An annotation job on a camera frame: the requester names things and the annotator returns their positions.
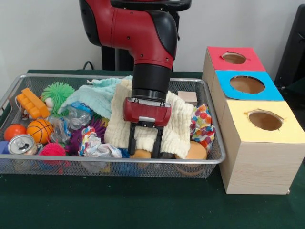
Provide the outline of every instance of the shape sorter box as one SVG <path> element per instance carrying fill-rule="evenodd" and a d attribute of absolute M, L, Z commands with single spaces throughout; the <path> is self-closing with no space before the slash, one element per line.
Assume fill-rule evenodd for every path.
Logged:
<path fill-rule="evenodd" d="M 287 194 L 305 156 L 305 133 L 284 101 L 227 100 L 221 125 L 228 194 Z"/>
<path fill-rule="evenodd" d="M 268 73 L 253 71 L 216 70 L 211 96 L 220 125 L 228 99 L 283 101 Z"/>
<path fill-rule="evenodd" d="M 203 80 L 211 91 L 216 70 L 265 71 L 253 48 L 207 47 Z"/>

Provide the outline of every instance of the red box top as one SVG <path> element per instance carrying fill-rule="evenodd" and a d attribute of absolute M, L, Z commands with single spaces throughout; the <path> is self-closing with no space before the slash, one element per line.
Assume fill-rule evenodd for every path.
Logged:
<path fill-rule="evenodd" d="M 210 47 L 208 51 L 215 70 L 265 71 L 251 47 Z"/>

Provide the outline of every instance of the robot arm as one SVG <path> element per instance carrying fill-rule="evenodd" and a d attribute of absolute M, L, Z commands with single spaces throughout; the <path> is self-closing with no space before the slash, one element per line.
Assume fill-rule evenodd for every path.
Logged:
<path fill-rule="evenodd" d="M 177 47 L 172 16 L 115 8 L 110 0 L 80 0 L 80 6 L 91 43 L 126 49 L 133 56 L 132 96 L 164 102 Z"/>
<path fill-rule="evenodd" d="M 152 157 L 158 157 L 163 127 L 171 116 L 165 102 L 170 74 L 176 56 L 177 28 L 164 7 L 174 10 L 190 7 L 191 0 L 79 0 L 81 16 L 90 42 L 101 46 L 126 49 L 134 58 L 132 97 L 124 101 L 124 120 L 131 122 L 128 152 L 135 152 L 136 126 L 158 130 Z M 151 11 L 137 11 L 149 2 Z"/>

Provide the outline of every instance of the light blue towel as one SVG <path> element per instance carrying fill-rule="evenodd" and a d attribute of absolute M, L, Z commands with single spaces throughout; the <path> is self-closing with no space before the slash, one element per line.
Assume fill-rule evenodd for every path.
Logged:
<path fill-rule="evenodd" d="M 74 102 L 84 103 L 94 112 L 102 117 L 110 119 L 111 116 L 111 100 L 114 96 L 116 85 L 121 83 L 122 79 L 109 78 L 105 80 L 92 80 L 92 85 L 83 85 L 61 105 L 58 114 L 65 111 L 69 105 Z"/>

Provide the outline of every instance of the yellow box top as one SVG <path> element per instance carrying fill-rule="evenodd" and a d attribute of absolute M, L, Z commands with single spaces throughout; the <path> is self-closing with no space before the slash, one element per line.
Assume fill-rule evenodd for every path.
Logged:
<path fill-rule="evenodd" d="M 241 141 L 305 143 L 305 132 L 286 102 L 227 100 L 227 104 Z"/>

